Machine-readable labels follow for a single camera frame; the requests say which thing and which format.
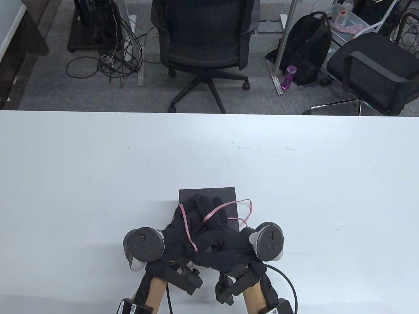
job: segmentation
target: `black box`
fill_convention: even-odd
[[[179,190],[179,203],[190,198],[195,194],[201,194],[208,196],[209,198],[219,197],[224,203],[235,201],[235,188],[212,188],[212,189],[191,189],[191,190]],[[227,217],[237,218],[237,204],[230,204],[225,207]],[[230,219],[228,226],[237,232],[239,231],[238,220]]]

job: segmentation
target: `hand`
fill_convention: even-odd
[[[186,215],[186,223],[190,234],[200,235],[205,230],[200,212],[197,210],[197,199],[200,195],[196,194],[183,203]],[[172,222],[162,231],[164,237],[164,252],[155,262],[149,262],[145,270],[156,277],[165,279],[165,274],[177,271],[180,266],[185,266],[190,257],[186,254],[186,249],[191,246],[185,228],[185,221],[180,206],[173,215]]]
[[[202,217],[221,204],[220,198],[214,198],[212,201],[208,197],[197,199],[198,210]],[[227,216],[223,211],[223,208],[219,209],[218,215],[213,215],[205,222],[208,231],[193,237],[198,251],[193,254],[192,262],[199,266],[214,268],[221,273],[236,273],[230,275],[233,277],[237,277],[238,270],[244,270],[248,266],[261,279],[260,286],[266,305],[269,309],[274,308],[279,302],[278,295],[266,275],[265,265],[257,258],[248,234],[227,227]],[[204,252],[209,247],[212,251]]]

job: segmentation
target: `chair base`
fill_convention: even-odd
[[[173,69],[169,69],[169,76],[174,77],[176,73]],[[173,98],[172,102],[170,103],[170,107],[168,109],[169,113],[176,112],[176,103],[178,103],[183,97],[185,97],[191,90],[193,90],[199,83],[205,83],[208,85],[209,90],[211,91],[212,95],[214,96],[215,101],[217,102],[218,107],[221,110],[221,113],[225,113],[224,105],[218,95],[217,89],[215,88],[214,82],[212,81],[213,78],[220,78],[225,80],[236,80],[236,81],[244,81],[243,89],[249,90],[250,83],[249,78],[245,75],[233,74],[233,73],[226,73],[222,71],[206,71],[197,74],[197,76],[190,82],[175,98]]]
[[[313,111],[320,111],[320,110],[323,110],[323,109],[327,109],[329,107],[334,107],[334,106],[338,106],[338,105],[349,105],[349,104],[354,104],[355,106],[357,106],[357,116],[360,116],[362,105],[364,105],[365,103],[362,100],[359,100],[359,99],[356,99],[356,98],[348,99],[348,100],[344,100],[344,101],[337,101],[335,103],[325,103],[324,105],[311,106],[310,109],[303,112],[303,115],[311,116]]]

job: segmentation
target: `purple water bottle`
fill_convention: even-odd
[[[297,68],[290,65],[285,72],[284,78],[282,79],[281,87],[283,90],[287,90],[291,86],[292,78],[297,72]]]

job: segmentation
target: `plastic bottle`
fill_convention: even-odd
[[[282,79],[281,87],[283,90],[287,90],[292,83],[292,79],[294,77],[294,74],[297,72],[297,68],[293,65],[290,65],[287,67],[287,71],[284,75],[284,78]]]
[[[349,14],[351,14],[354,8],[354,2],[352,0],[346,0],[340,5],[338,16],[336,17],[336,23],[345,26],[348,21]]]

